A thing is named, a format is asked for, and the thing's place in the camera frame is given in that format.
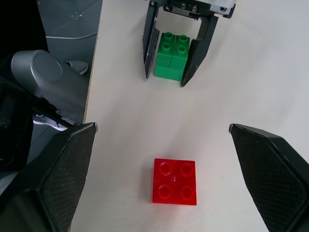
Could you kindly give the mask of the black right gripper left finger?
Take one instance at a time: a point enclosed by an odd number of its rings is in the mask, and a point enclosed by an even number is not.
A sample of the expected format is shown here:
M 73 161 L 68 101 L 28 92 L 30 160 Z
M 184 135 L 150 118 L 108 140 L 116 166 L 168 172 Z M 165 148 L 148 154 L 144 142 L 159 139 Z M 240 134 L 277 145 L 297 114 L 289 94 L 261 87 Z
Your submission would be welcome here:
M 2 232 L 67 232 L 84 189 L 96 123 L 56 134 L 0 195 Z

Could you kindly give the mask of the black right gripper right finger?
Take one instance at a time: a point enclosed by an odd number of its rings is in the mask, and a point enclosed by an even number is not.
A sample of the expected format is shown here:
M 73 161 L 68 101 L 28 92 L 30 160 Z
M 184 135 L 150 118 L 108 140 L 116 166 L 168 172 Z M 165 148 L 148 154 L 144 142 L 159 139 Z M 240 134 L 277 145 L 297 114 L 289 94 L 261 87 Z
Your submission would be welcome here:
M 282 137 L 229 127 L 246 187 L 270 232 L 309 230 L 309 164 Z

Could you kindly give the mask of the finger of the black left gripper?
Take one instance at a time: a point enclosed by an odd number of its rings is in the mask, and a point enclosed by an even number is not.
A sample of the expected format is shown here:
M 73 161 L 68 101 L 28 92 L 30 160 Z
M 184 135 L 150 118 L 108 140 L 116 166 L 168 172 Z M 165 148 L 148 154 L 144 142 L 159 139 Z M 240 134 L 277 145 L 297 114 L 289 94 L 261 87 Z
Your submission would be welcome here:
M 201 17 L 197 37 L 190 43 L 187 62 L 183 71 L 180 86 L 184 87 L 195 75 L 206 57 L 218 22 L 218 17 L 209 15 Z
M 142 44 L 146 79 L 148 79 L 150 75 L 159 36 L 159 30 L 155 27 L 159 7 L 160 4 L 158 3 L 149 3 L 145 19 Z

